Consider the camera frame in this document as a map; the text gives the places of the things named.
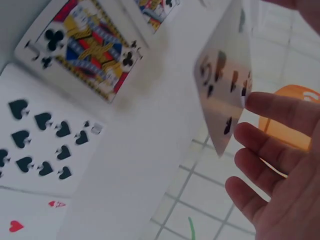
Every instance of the blurry card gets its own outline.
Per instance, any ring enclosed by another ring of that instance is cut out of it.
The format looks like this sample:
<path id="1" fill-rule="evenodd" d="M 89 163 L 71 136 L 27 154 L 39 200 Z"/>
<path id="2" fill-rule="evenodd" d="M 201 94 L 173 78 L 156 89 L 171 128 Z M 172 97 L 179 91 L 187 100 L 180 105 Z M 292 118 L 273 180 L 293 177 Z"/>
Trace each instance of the blurry card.
<path id="1" fill-rule="evenodd" d="M 112 102 L 145 53 L 114 0 L 53 0 L 15 49 L 29 68 L 87 106 L 96 96 Z"/>
<path id="2" fill-rule="evenodd" d="M 0 186 L 71 196 L 104 125 L 14 65 L 0 96 Z"/>
<path id="3" fill-rule="evenodd" d="M 4 240 L 56 240 L 70 200 L 0 189 Z"/>
<path id="4" fill-rule="evenodd" d="M 160 28 L 167 28 L 182 6 L 181 0 L 121 0 L 149 45 Z"/>
<path id="5" fill-rule="evenodd" d="M 233 0 L 196 61 L 194 76 L 209 134 L 221 156 L 252 89 L 242 1 Z"/>

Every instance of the card held in hand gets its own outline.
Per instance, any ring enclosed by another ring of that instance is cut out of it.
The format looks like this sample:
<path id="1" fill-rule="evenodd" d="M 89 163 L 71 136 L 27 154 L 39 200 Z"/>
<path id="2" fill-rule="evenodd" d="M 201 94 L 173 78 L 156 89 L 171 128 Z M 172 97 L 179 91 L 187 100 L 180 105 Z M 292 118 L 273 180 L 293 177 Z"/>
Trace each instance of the card held in hand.
<path id="1" fill-rule="evenodd" d="M 53 0 L 15 49 L 44 80 L 88 106 L 97 96 L 111 103 L 145 53 L 114 0 Z"/>
<path id="2" fill-rule="evenodd" d="M 71 196 L 105 126 L 13 64 L 0 96 L 0 186 Z"/>
<path id="3" fill-rule="evenodd" d="M 233 0 L 194 67 L 209 135 L 221 156 L 252 90 L 250 39 L 242 1 Z"/>

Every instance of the heart symbol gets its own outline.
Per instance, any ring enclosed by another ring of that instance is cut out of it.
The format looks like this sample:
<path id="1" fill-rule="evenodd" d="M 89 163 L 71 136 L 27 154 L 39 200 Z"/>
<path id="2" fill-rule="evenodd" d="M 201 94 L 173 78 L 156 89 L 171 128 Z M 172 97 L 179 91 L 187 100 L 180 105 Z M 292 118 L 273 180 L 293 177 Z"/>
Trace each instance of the heart symbol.
<path id="1" fill-rule="evenodd" d="M 9 231 L 11 233 L 15 233 L 25 227 L 20 222 L 15 221 L 15 220 L 11 221 L 10 224 L 11 224 L 11 227 L 9 228 Z"/>

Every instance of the tile grout line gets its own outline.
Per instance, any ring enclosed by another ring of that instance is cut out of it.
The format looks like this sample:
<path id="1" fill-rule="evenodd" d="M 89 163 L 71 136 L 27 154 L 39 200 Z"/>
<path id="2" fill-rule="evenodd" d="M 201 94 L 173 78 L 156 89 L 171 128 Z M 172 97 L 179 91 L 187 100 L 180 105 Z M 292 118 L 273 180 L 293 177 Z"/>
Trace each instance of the tile grout line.
<path id="1" fill-rule="evenodd" d="M 150 222 L 158 225 L 159 227 L 161 227 L 161 225 L 162 225 L 161 223 L 157 222 L 157 221 L 154 220 L 153 218 L 150 219 Z M 178 237 L 180 237 L 180 238 L 182 238 L 182 239 L 184 239 L 184 240 L 190 240 L 190 238 L 187 238 L 187 237 L 181 235 L 180 233 L 171 230 L 170 228 L 168 228 L 168 227 L 166 227 L 166 226 L 164 226 L 163 229 L 169 231 L 170 233 L 172 233 L 172 234 L 174 234 L 174 235 L 177 235 Z"/>
<path id="2" fill-rule="evenodd" d="M 165 195 L 167 197 L 173 199 L 173 200 L 176 199 L 174 196 L 171 196 L 171 195 L 169 195 L 167 193 Z M 199 209 L 199 208 L 197 208 L 195 206 L 192 206 L 192 205 L 190 205 L 190 204 L 188 204 L 188 203 L 186 203 L 186 202 L 184 202 L 184 201 L 182 201 L 180 199 L 178 199 L 177 201 L 178 201 L 178 203 L 180 203 L 180 204 L 182 204 L 182 205 L 184 205 L 184 206 L 186 206 L 186 207 L 188 207 L 188 208 L 190 208 L 190 209 L 192 209 L 192 210 L 194 210 L 194 211 L 196 211 L 196 212 L 198 212 L 200 214 L 203 214 L 203 215 L 207 216 L 208 218 L 211 218 L 211 219 L 216 220 L 216 221 L 221 222 L 221 223 L 224 221 L 223 219 L 220 219 L 220 218 L 218 218 L 218 217 L 216 217 L 214 215 L 211 215 L 211 214 L 209 214 L 209 213 L 207 213 L 205 211 L 202 211 L 201 209 Z"/>
<path id="3" fill-rule="evenodd" d="M 189 182 L 189 180 L 190 180 L 190 178 L 191 178 L 191 176 L 192 176 L 192 174 L 193 174 L 193 172 L 194 172 L 194 170 L 195 170 L 195 168 L 196 168 L 196 166 L 197 166 L 198 160 L 199 160 L 199 158 L 200 158 L 200 153 L 201 153 L 201 152 L 203 151 L 203 149 L 205 148 L 205 145 L 207 144 L 208 140 L 209 140 L 209 135 L 206 137 L 204 143 L 201 144 L 201 145 L 202 145 L 202 149 L 201 149 L 201 151 L 197 152 L 196 157 L 195 157 L 195 163 L 193 164 L 193 166 L 192 166 L 192 168 L 191 168 L 188 176 L 186 177 L 186 180 L 184 181 L 184 184 L 182 185 L 182 188 L 180 189 L 180 192 L 179 192 L 177 198 L 174 200 L 174 203 L 173 203 L 172 207 L 170 208 L 170 210 L 169 210 L 169 212 L 168 212 L 165 220 L 164 220 L 163 223 L 161 224 L 160 229 L 159 229 L 158 233 L 156 234 L 154 240 L 158 240 L 158 238 L 159 238 L 162 230 L 165 228 L 165 225 L 167 224 L 167 221 L 169 220 L 172 212 L 174 211 L 174 209 L 175 209 L 175 207 L 176 207 L 176 205 L 177 205 L 177 203 L 178 203 L 178 201 L 179 201 L 182 193 L 184 192 L 184 190 L 185 190 L 185 188 L 186 188 L 186 186 L 187 186 L 187 184 L 188 184 L 188 182 Z"/>
<path id="4" fill-rule="evenodd" d="M 172 195 L 170 195 L 169 193 L 165 193 L 165 195 L 166 195 L 167 197 L 173 199 L 173 200 L 177 199 L 175 196 L 172 196 Z M 211 214 L 209 214 L 209 213 L 207 213 L 207 212 L 205 212 L 205 211 L 202 211 L 201 209 L 199 209 L 199 208 L 197 208 L 197 207 L 195 207 L 195 206 L 192 206 L 192 205 L 190 205 L 190 204 L 188 204 L 188 203 L 186 203 L 186 202 L 184 202 L 184 201 L 182 201 L 182 200 L 180 200 L 180 199 L 178 200 L 178 202 L 179 202 L 180 204 L 182 204 L 182 205 L 184 205 L 184 206 L 192 209 L 192 210 L 195 210 L 196 212 L 198 212 L 198 213 L 200 213 L 200 214 L 203 214 L 203 215 L 207 216 L 208 218 L 211 218 L 211 219 L 213 219 L 213 220 L 219 221 L 219 222 L 221 222 L 221 223 L 224 221 L 223 219 L 220 219 L 220 218 L 218 218 L 218 217 L 216 217 L 216 216 L 214 216 L 214 215 L 211 215 Z M 240 226 L 237 226 L 237 225 L 235 225 L 235 224 L 233 224 L 233 223 L 226 222 L 225 224 L 228 225 L 228 226 L 230 226 L 230 227 L 233 227 L 233 228 L 235 228 L 235 229 L 238 229 L 238 230 L 240 230 L 240 231 L 242 231 L 242 232 L 245 232 L 245 233 L 247 233 L 247 234 L 256 235 L 253 231 L 247 230 L 247 229 L 242 228 L 242 227 L 240 227 Z"/>
<path id="5" fill-rule="evenodd" d="M 288 44 L 282 44 L 282 43 L 279 43 L 277 41 L 274 41 L 274 40 L 271 40 L 271 39 L 268 39 L 268 38 L 265 38 L 265 37 L 262 37 L 262 36 L 253 36 L 253 38 L 258 39 L 258 40 L 265 40 L 265 41 L 267 41 L 269 43 L 276 44 L 276 45 L 278 45 L 280 47 L 283 47 L 283 48 L 286 48 L 288 46 Z M 317 62 L 320 62 L 320 58 L 317 58 L 317 57 L 315 57 L 315 56 L 313 56 L 313 55 L 311 55 L 311 54 L 309 54 L 307 52 L 304 52 L 303 50 L 299 50 L 298 48 L 295 48 L 293 46 L 290 46 L 289 48 L 291 50 L 301 54 L 301 55 L 304 55 L 304 56 L 306 56 L 308 58 L 311 58 L 311 59 L 313 59 L 313 60 L 315 60 Z"/>
<path id="6" fill-rule="evenodd" d="M 186 170 L 186 171 L 191 171 L 190 169 L 188 169 L 187 167 L 185 167 L 185 166 L 179 166 L 179 168 L 181 168 L 181 169 L 183 169 L 183 170 Z M 205 175 L 203 175 L 203 174 L 201 174 L 201 173 L 199 173 L 199 172 L 196 172 L 196 171 L 193 171 L 193 174 L 194 175 L 196 175 L 196 176 L 198 176 L 198 177 L 200 177 L 200 178 L 203 178 L 203 179 L 205 179 L 205 180 L 207 180 L 207 181 L 209 181 L 209 182 L 211 182 L 211 183 L 213 183 L 213 184 L 216 184 L 216 185 L 219 185 L 219 186 L 221 186 L 221 187 L 225 187 L 225 185 L 223 184 L 223 183 L 221 183 L 221 182 L 219 182 L 219 181 L 217 181 L 217 180 L 214 180 L 214 179 L 212 179 L 212 178 L 210 178 L 210 177 L 208 177 L 208 176 L 205 176 Z"/>
<path id="7" fill-rule="evenodd" d="M 229 219 L 229 217 L 230 217 L 230 215 L 231 215 L 231 213 L 232 213 L 232 211 L 233 211 L 234 207 L 235 207 L 235 205 L 234 205 L 234 204 L 232 204 L 231 208 L 229 209 L 229 212 L 228 212 L 228 213 L 227 213 L 227 215 L 225 216 L 225 219 L 223 220 L 223 222 L 222 222 L 222 224 L 221 224 L 220 228 L 218 229 L 218 231 L 216 232 L 216 234 L 215 234 L 215 236 L 214 236 L 213 240 L 217 240 L 217 239 L 218 239 L 218 237 L 219 237 L 219 235 L 220 235 L 220 233 L 221 233 L 222 229 L 223 229 L 223 228 L 224 228 L 224 226 L 226 225 L 226 223 L 227 223 L 227 221 L 228 221 L 228 219 Z"/>
<path id="8" fill-rule="evenodd" d="M 282 86 L 285 85 L 285 71 L 286 71 L 286 67 L 287 67 L 287 63 L 288 63 L 288 59 L 289 59 L 290 48 L 291 48 L 291 38 L 293 36 L 294 21 L 295 21 L 295 16 L 293 13 L 291 13 L 289 40 L 285 46 L 285 56 L 284 56 L 284 61 L 283 61 L 283 65 L 281 68 L 280 79 L 279 79 Z"/>

